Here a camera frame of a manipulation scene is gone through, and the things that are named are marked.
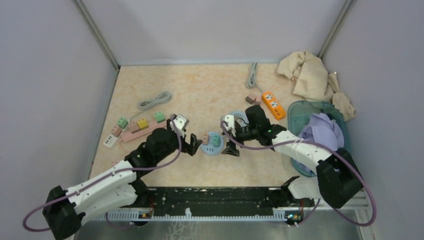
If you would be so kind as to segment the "round blue socket hub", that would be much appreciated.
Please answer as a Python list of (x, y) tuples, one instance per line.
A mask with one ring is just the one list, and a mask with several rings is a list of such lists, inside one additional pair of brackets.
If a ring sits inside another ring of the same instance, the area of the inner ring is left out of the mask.
[[(223, 136), (220, 133), (214, 132), (214, 131), (210, 131), (207, 134), (209, 134), (209, 136), (210, 136), (209, 144), (208, 145), (203, 145), (203, 144), (200, 145), (200, 149), (203, 151), (204, 154), (206, 154), (208, 156), (219, 155), (222, 152), (222, 150), (223, 150), (223, 148), (225, 146)], [(215, 147), (212, 144), (212, 137), (214, 135), (220, 135), (221, 136), (220, 146), (218, 146), (218, 147)]]

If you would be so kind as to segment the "teal plug adapter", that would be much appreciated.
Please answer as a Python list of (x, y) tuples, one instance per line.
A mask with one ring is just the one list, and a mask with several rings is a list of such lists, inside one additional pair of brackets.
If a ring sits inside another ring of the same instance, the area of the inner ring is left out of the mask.
[(213, 137), (212, 137), (212, 145), (214, 146), (214, 147), (219, 147), (220, 146), (220, 144), (221, 144), (221, 136), (219, 135), (219, 134), (215, 134)]

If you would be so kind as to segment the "pink power strip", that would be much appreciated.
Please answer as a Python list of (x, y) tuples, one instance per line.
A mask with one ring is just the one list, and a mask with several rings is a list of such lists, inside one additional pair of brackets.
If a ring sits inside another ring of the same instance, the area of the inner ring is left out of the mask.
[(143, 136), (149, 135), (149, 134), (151, 134), (151, 133), (153, 132), (153, 130), (155, 130), (155, 129), (158, 129), (158, 128), (165, 128), (165, 127), (166, 127), (166, 125), (167, 125), (166, 121), (161, 122), (161, 123), (157, 123), (156, 121), (151, 121), (151, 122), (149, 122), (148, 124), (149, 124), (149, 127), (148, 127), (148, 128), (143, 129), (143, 130), (140, 130), (140, 131), (138, 131), (138, 132), (131, 133), (131, 132), (129, 132), (128, 130), (127, 130), (127, 131), (125, 131), (125, 132), (124, 132), (124, 133), (122, 133), (122, 134), (121, 134), (121, 136), (120, 136), (121, 140), (122, 140), (123, 142), (127, 143), (127, 142), (133, 141), (133, 140), (135, 140), (135, 139), (138, 139), (138, 138), (140, 138), (140, 137), (143, 137)]

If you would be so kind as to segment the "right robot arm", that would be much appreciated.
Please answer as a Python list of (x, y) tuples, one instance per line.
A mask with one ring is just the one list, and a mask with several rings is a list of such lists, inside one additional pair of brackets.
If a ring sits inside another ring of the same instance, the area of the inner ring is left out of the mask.
[(323, 144), (302, 140), (279, 124), (272, 124), (264, 110), (254, 105), (245, 110), (247, 124), (240, 126), (231, 114), (222, 116), (220, 126), (229, 141), (223, 154), (239, 156), (237, 147), (247, 149), (246, 141), (258, 141), (258, 150), (270, 149), (311, 169), (315, 176), (292, 177), (282, 191), (287, 206), (301, 199), (321, 199), (330, 207), (342, 208), (364, 187), (363, 179), (349, 152), (336, 151)]

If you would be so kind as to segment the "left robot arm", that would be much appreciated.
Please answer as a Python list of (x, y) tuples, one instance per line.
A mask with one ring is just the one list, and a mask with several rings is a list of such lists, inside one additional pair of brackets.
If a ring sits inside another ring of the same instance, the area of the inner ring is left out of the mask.
[(160, 161), (176, 152), (196, 154), (203, 141), (195, 134), (186, 142), (189, 120), (173, 115), (115, 166), (97, 177), (63, 189), (50, 190), (42, 214), (56, 240), (74, 235), (86, 222), (102, 213), (135, 204), (144, 207), (150, 193), (141, 177), (158, 168)]

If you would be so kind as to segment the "pink plug adapter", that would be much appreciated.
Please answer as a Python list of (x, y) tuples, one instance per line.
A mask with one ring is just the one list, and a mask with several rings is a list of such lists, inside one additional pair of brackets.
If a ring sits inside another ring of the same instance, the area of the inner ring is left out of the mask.
[(253, 105), (257, 100), (257, 95), (256, 94), (249, 94), (245, 97), (245, 101), (251, 105)]
[(253, 101), (253, 105), (254, 106), (260, 106), (261, 105), (261, 102), (262, 102), (262, 100), (261, 100), (261, 98), (260, 97), (255, 97), (255, 99), (254, 99), (254, 101)]

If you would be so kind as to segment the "orange power strip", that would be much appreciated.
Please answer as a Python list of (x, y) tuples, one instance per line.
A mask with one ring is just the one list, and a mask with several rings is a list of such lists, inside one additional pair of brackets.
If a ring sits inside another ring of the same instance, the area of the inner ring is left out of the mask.
[(270, 91), (264, 92), (261, 99), (277, 121), (286, 117), (286, 111)]

